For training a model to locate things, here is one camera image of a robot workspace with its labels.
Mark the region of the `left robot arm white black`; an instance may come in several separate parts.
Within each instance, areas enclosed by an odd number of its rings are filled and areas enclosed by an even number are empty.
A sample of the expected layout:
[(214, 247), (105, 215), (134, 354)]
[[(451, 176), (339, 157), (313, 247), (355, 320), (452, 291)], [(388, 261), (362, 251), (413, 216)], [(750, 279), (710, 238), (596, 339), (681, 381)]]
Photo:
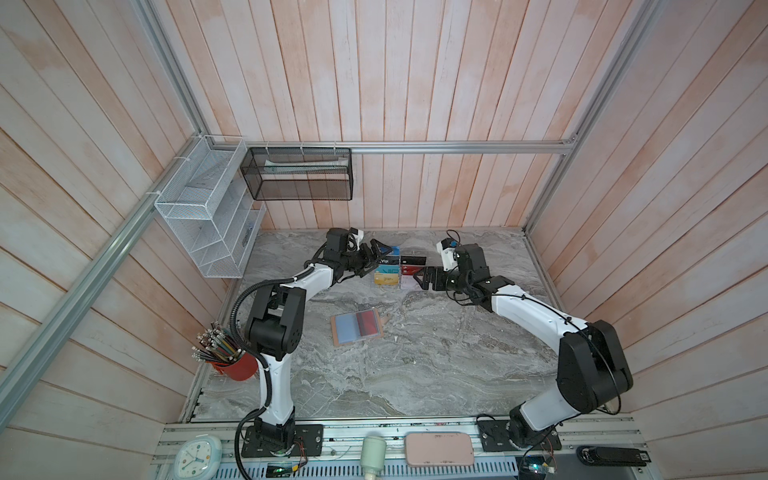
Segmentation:
[(302, 338), (306, 303), (334, 285), (373, 272), (392, 252), (391, 246), (376, 239), (366, 242), (359, 229), (332, 228), (299, 273), (256, 283), (237, 298), (230, 326), (237, 327), (240, 306), (251, 298), (250, 312), (238, 337), (259, 365), (260, 405), (244, 419), (252, 424), (246, 431), (250, 445), (279, 451), (294, 444), (291, 355)]

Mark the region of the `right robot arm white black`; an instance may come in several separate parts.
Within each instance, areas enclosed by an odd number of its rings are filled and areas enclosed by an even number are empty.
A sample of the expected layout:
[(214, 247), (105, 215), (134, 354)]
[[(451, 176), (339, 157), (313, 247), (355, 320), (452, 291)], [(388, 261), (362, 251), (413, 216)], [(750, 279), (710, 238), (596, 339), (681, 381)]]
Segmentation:
[(446, 291), (461, 306), (477, 306), (512, 321), (558, 357), (555, 383), (510, 411), (509, 438), (520, 449), (540, 445), (556, 426), (598, 410), (633, 387), (618, 334), (608, 322), (588, 322), (494, 276), (477, 244), (445, 238), (436, 244), (440, 267), (416, 274), (424, 290)]

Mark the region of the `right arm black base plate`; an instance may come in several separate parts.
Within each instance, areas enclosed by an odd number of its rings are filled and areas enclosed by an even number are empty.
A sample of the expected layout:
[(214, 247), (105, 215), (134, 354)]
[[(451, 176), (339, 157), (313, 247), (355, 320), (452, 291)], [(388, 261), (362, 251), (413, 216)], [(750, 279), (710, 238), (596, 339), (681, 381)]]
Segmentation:
[[(497, 420), (489, 415), (479, 415), (475, 418), (475, 425), (481, 441), (482, 449), (486, 453), (490, 452), (523, 452), (526, 448), (518, 447), (509, 437), (509, 421)], [(534, 451), (560, 451), (563, 448), (562, 442), (556, 430), (553, 430), (545, 437), (542, 442), (536, 445)]]

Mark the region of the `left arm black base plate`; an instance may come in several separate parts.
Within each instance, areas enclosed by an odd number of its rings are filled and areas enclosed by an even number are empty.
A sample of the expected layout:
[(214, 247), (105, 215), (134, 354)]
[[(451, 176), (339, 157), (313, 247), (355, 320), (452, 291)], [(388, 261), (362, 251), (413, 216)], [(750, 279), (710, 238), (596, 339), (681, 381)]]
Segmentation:
[(246, 428), (240, 454), (243, 458), (276, 458), (277, 453), (287, 451), (292, 457), (301, 453), (319, 456), (323, 434), (324, 426), (320, 423), (278, 426), (257, 422)]

